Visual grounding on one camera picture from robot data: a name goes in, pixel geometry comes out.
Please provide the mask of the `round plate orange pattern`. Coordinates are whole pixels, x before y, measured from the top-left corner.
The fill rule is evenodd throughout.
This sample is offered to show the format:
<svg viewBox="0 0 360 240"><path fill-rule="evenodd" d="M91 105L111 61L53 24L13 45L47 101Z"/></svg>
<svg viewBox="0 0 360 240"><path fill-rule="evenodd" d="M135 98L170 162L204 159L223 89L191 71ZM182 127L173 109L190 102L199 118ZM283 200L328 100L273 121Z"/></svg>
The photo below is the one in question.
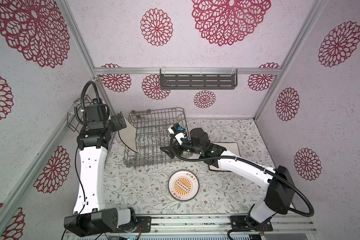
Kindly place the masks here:
<svg viewBox="0 0 360 240"><path fill-rule="evenodd" d="M200 181L187 170L174 172L168 181L170 195L177 201L187 202L194 199L200 190Z"/></svg>

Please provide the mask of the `white square plate black rim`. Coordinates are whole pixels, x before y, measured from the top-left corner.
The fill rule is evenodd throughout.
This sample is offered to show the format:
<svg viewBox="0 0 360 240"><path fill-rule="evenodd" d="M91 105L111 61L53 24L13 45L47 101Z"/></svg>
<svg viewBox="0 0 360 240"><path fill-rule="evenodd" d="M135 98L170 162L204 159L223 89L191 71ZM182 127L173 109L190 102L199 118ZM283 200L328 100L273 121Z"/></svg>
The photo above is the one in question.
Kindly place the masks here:
<svg viewBox="0 0 360 240"><path fill-rule="evenodd" d="M129 150L137 153L137 129L126 118L124 118L123 123L125 123L126 127L118 131L119 138Z"/></svg>

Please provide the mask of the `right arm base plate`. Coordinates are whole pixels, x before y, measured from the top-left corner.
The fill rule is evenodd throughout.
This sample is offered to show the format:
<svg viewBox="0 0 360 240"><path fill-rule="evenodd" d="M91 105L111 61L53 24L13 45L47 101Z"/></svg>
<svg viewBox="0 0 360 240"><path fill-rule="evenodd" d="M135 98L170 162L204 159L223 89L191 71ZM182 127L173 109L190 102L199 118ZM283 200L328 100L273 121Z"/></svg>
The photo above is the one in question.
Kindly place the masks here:
<svg viewBox="0 0 360 240"><path fill-rule="evenodd" d="M246 215L230 216L231 227L234 232L271 232L273 226L270 221L258 223Z"/></svg>

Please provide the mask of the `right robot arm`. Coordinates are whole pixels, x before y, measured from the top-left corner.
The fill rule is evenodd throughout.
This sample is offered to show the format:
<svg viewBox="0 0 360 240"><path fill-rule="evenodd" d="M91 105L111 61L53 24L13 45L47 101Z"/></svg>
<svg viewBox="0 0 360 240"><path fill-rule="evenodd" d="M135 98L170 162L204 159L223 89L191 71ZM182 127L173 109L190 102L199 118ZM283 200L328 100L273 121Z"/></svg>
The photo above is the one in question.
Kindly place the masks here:
<svg viewBox="0 0 360 240"><path fill-rule="evenodd" d="M228 234L264 231L276 214L286 215L293 212L304 217L315 214L308 198L295 187L287 168L278 166L274 169L241 158L227 148L212 143L201 128L192 129L188 136L182 126L173 124L168 128L168 132L170 143L160 149L171 159L204 162L222 171L233 172L266 191L264 199L254 204L244 220L237 223L237 227L229 230Z"/></svg>

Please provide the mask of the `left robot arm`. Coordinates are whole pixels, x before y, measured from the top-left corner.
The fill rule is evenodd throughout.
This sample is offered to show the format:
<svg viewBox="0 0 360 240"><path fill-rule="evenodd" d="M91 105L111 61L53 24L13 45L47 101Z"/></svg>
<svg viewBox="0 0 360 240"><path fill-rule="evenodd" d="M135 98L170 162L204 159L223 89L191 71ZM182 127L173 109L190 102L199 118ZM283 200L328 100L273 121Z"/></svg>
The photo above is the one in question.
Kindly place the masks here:
<svg viewBox="0 0 360 240"><path fill-rule="evenodd" d="M111 115L94 81L84 85L80 106L80 110L74 108L75 117L82 125L75 154L79 191L73 215L64 219L65 231L78 237L132 232L138 227L135 210L108 209L103 199L104 169L112 135L127 128L128 122L122 113Z"/></svg>

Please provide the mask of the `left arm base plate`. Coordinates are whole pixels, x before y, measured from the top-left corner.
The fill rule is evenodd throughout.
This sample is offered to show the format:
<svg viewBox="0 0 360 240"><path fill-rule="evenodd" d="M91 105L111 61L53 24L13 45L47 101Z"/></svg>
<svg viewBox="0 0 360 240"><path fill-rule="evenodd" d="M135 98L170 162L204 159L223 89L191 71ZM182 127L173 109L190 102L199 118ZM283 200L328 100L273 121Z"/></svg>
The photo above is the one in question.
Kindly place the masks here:
<svg viewBox="0 0 360 240"><path fill-rule="evenodd" d="M152 225L152 217L151 216L137 216L137 224L133 228L133 233L142 234L150 233Z"/></svg>

